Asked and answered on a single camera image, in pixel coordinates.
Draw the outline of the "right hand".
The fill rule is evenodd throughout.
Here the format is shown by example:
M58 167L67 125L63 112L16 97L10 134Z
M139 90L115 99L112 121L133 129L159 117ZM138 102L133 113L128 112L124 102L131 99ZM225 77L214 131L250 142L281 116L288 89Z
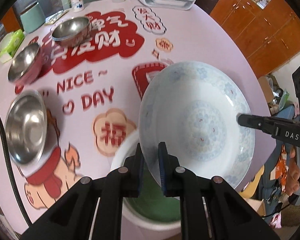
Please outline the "right hand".
M288 172L287 172L287 180L285 191L288 196L291 196L293 193L298 191L300 187L300 183L298 179L300 178L300 168L296 163L296 150L293 146L290 150L289 154L289 164L288 164Z

